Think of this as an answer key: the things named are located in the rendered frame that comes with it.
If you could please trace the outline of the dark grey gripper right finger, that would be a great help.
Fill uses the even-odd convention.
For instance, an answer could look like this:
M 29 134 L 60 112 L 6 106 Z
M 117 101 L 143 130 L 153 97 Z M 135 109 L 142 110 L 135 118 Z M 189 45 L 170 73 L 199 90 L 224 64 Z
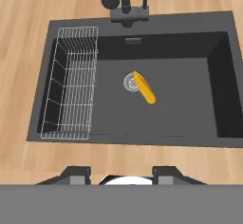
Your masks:
M 204 182 L 184 176 L 176 166 L 154 166 L 152 174 L 154 185 L 204 185 Z

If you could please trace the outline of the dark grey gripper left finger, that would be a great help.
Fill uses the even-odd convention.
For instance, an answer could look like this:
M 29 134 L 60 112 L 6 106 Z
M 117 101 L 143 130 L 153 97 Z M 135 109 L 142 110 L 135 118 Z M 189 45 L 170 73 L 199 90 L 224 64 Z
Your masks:
M 90 166 L 67 166 L 59 176 L 39 182 L 39 185 L 90 185 L 90 175 Z

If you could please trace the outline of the white bowl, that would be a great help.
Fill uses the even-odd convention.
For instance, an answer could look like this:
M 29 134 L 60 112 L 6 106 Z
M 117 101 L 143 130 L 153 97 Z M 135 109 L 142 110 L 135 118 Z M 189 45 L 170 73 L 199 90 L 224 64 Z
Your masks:
M 106 176 L 100 185 L 152 185 L 153 180 L 148 177 Z

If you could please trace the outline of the dark grey sink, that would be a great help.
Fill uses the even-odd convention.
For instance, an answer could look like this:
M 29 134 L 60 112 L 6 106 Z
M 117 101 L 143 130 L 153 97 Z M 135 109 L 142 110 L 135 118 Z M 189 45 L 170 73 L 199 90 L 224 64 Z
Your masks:
M 87 140 L 41 137 L 59 28 L 96 27 L 91 131 Z M 123 86 L 138 71 L 156 102 Z M 107 18 L 54 20 L 47 39 L 27 139 L 243 148 L 243 59 L 229 11 L 153 15 L 123 28 Z

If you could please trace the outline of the yellow corn cob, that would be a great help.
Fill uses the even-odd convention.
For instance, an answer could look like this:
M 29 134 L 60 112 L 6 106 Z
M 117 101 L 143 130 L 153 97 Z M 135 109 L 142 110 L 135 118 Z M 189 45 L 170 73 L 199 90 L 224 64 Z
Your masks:
M 156 102 L 156 96 L 145 78 L 138 71 L 133 71 L 133 79 L 143 98 L 149 104 L 154 104 Z

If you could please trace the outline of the silver sink drain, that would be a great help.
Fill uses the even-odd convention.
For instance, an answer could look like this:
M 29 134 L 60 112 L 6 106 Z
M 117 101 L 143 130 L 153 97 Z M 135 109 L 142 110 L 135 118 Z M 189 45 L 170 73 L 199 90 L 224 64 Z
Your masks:
M 139 88 L 135 83 L 135 80 L 133 78 L 133 73 L 129 72 L 128 74 L 125 75 L 123 78 L 123 86 L 126 90 L 130 92 L 138 92 Z

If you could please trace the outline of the dark grey tap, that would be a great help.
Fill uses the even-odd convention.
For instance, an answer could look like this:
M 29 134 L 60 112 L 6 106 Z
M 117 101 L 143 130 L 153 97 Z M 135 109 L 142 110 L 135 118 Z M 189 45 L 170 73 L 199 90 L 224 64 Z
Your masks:
M 149 20 L 148 0 L 142 0 L 139 7 L 133 7 L 131 0 L 101 0 L 102 5 L 110 10 L 112 23 L 120 23 L 124 28 L 131 28 L 136 22 Z

